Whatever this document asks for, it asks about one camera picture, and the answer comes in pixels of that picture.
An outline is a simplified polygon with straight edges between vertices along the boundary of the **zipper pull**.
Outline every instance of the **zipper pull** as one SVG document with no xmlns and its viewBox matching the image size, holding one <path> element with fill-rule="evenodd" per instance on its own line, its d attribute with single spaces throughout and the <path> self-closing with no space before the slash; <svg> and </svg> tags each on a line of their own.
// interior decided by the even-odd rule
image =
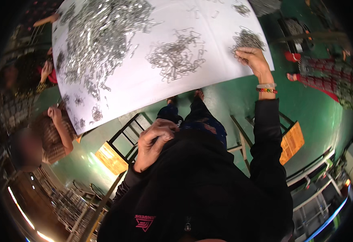
<svg viewBox="0 0 353 242">
<path fill-rule="evenodd" d="M 191 220 L 191 217 L 187 216 L 186 226 L 184 227 L 184 230 L 187 232 L 191 230 L 190 220 Z"/>
</svg>

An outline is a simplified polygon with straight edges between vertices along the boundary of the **white sheet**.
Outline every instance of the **white sheet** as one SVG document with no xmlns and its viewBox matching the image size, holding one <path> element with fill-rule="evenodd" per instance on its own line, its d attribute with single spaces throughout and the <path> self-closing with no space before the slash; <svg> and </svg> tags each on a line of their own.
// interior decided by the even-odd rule
<svg viewBox="0 0 353 242">
<path fill-rule="evenodd" d="M 76 14 L 84 1 L 75 1 Z M 59 10 L 65 12 L 73 2 L 74 0 L 64 1 Z M 136 32 L 132 44 L 133 46 L 139 44 L 139 46 L 134 56 L 129 58 L 128 55 L 124 59 L 123 65 L 116 68 L 114 74 L 108 77 L 106 86 L 110 87 L 111 91 L 101 90 L 101 100 L 99 102 L 83 88 L 83 80 L 81 84 L 68 85 L 63 81 L 63 76 L 57 75 L 61 95 L 67 94 L 70 97 L 67 106 L 77 134 L 84 133 L 121 115 L 170 96 L 252 75 L 253 73 L 249 67 L 240 65 L 234 59 L 229 48 L 235 44 L 233 36 L 236 35 L 235 32 L 241 31 L 240 26 L 246 27 L 261 36 L 262 41 L 266 44 L 265 58 L 271 70 L 274 70 L 267 41 L 247 0 L 243 0 L 242 4 L 251 10 L 249 17 L 243 17 L 231 8 L 233 4 L 240 4 L 236 0 L 148 0 L 148 2 L 156 7 L 150 17 L 154 18 L 156 22 L 164 22 L 153 27 L 149 34 Z M 66 51 L 68 23 L 69 21 L 64 26 L 60 26 L 59 20 L 53 23 L 52 41 L 55 67 L 60 50 Z M 193 27 L 193 31 L 200 33 L 202 35 L 201 40 L 205 41 L 204 49 L 207 51 L 203 58 L 206 62 L 198 68 L 196 73 L 190 73 L 188 76 L 183 76 L 181 79 L 170 83 L 162 81 L 162 77 L 159 75 L 161 69 L 152 69 L 151 64 L 145 59 L 150 53 L 150 46 L 157 41 L 163 43 L 174 42 L 176 40 L 174 29 L 189 27 Z M 192 48 L 192 52 L 195 51 L 196 53 L 199 47 L 200 45 Z M 76 96 L 84 100 L 83 104 L 78 106 L 75 104 Z M 92 118 L 94 106 L 97 106 L 102 112 L 103 118 L 98 122 L 95 122 Z M 75 125 L 80 119 L 85 120 L 86 126 L 84 128 Z"/>
</svg>

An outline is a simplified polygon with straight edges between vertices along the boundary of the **pink logo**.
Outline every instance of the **pink logo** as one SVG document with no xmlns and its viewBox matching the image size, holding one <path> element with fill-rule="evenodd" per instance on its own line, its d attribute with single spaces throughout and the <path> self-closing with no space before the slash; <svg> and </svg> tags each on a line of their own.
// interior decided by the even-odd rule
<svg viewBox="0 0 353 242">
<path fill-rule="evenodd" d="M 138 223 L 136 227 L 142 228 L 144 232 L 147 232 L 155 218 L 156 216 L 135 215 L 135 219 Z"/>
</svg>

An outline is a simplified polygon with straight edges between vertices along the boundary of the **hand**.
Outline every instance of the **hand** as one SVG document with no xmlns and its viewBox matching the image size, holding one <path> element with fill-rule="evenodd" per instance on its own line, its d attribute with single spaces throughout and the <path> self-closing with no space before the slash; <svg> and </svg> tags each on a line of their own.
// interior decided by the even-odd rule
<svg viewBox="0 0 353 242">
<path fill-rule="evenodd" d="M 53 47 L 50 47 L 50 49 L 47 52 L 47 55 L 52 55 L 53 54 Z"/>
<path fill-rule="evenodd" d="M 253 71 L 253 74 L 257 76 L 259 81 L 264 77 L 264 75 L 271 73 L 268 62 L 266 61 L 260 49 L 251 47 L 238 47 L 234 56 L 241 64 L 248 65 Z"/>
<path fill-rule="evenodd" d="M 174 138 L 173 131 L 179 131 L 174 122 L 157 119 L 140 134 L 137 160 L 133 166 L 136 172 L 143 172 L 158 159 L 164 144 Z"/>
<path fill-rule="evenodd" d="M 51 63 L 50 61 L 47 60 L 45 62 L 45 65 L 42 68 L 42 73 L 40 75 L 41 76 L 40 81 L 45 82 L 47 79 L 47 76 L 51 74 L 52 70 L 53 70 L 53 63 Z"/>
<path fill-rule="evenodd" d="M 62 120 L 62 112 L 56 107 L 50 107 L 47 110 L 47 115 L 53 120 L 53 123 L 56 124 Z"/>
</svg>

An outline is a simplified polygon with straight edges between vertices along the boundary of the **black hoodie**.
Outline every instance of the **black hoodie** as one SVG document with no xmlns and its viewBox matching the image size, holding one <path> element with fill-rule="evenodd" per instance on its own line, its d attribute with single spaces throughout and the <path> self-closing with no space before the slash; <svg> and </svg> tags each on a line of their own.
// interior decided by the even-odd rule
<svg viewBox="0 0 353 242">
<path fill-rule="evenodd" d="M 214 136 L 181 130 L 146 171 L 130 166 L 98 233 L 104 241 L 281 241 L 293 231 L 279 100 L 256 102 L 250 178 Z"/>
</svg>

